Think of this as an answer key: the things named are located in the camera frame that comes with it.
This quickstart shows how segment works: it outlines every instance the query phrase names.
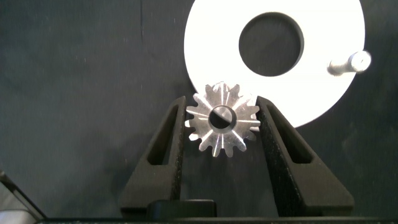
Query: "black surface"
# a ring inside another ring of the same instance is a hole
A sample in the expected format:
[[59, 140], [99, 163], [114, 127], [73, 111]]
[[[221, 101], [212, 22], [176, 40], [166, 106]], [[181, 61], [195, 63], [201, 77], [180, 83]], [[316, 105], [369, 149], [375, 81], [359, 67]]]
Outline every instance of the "black surface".
[[147, 220], [174, 218], [217, 217], [217, 206], [212, 200], [156, 201], [148, 205]]
[[[361, 1], [373, 63], [299, 133], [353, 194], [398, 216], [398, 2]], [[183, 57], [192, 1], [0, 1], [0, 169], [49, 217], [120, 217], [118, 198], [163, 113], [194, 89]], [[261, 145], [184, 152], [182, 199], [219, 216], [277, 215]]]

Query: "metal pin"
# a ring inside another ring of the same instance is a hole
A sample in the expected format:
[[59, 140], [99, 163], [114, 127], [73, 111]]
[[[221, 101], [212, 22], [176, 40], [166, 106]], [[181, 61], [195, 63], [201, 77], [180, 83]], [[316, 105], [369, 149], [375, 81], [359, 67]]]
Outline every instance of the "metal pin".
[[367, 51], [356, 52], [348, 60], [332, 60], [328, 71], [332, 75], [341, 75], [346, 72], [363, 72], [371, 64], [372, 57]]

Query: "metal gear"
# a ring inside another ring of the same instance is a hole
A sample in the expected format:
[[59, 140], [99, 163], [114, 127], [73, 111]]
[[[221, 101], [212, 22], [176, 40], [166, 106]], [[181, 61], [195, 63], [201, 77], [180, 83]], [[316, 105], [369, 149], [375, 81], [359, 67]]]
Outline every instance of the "metal gear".
[[[186, 127], [195, 128], [189, 138], [191, 141], [201, 139], [199, 150], [204, 151], [209, 146], [213, 148], [212, 155], [217, 157], [221, 149], [225, 150], [228, 157], [233, 155], [233, 147], [240, 151], [246, 150], [244, 139], [256, 140], [251, 127], [260, 126], [260, 121], [253, 114], [259, 111], [258, 106], [248, 106], [251, 95], [239, 97], [239, 85], [229, 89], [224, 82], [217, 83], [213, 88], [206, 85], [204, 96], [198, 93], [193, 98], [198, 103], [197, 107], [188, 106], [187, 112], [194, 115], [193, 119], [185, 122]], [[228, 121], [228, 126], [217, 128], [210, 120], [214, 112]]]

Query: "white disc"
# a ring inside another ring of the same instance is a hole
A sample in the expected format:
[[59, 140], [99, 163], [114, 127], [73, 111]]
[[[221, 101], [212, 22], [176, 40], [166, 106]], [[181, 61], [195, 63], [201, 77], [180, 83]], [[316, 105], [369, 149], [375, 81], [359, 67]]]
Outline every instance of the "white disc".
[[[246, 24], [267, 12], [289, 16], [303, 35], [299, 61], [276, 77], [254, 73], [239, 53]], [[185, 29], [185, 63], [197, 92], [205, 94], [206, 84], [237, 83], [243, 92], [271, 100], [297, 127], [322, 115], [347, 90], [355, 73], [333, 76], [327, 66], [361, 51], [364, 36], [358, 0], [196, 0]]]

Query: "dark fabric backdrop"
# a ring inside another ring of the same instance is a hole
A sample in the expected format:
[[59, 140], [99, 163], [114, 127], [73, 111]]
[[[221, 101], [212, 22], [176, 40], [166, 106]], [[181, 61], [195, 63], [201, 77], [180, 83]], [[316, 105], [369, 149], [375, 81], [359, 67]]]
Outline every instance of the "dark fabric backdrop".
[[[120, 217], [118, 198], [169, 104], [194, 89], [183, 56], [193, 1], [0, 1], [0, 169], [49, 217]], [[369, 70], [298, 131], [353, 194], [395, 216], [397, 1], [361, 1]], [[277, 212], [259, 142], [213, 159], [187, 141], [182, 198], [220, 216]]]

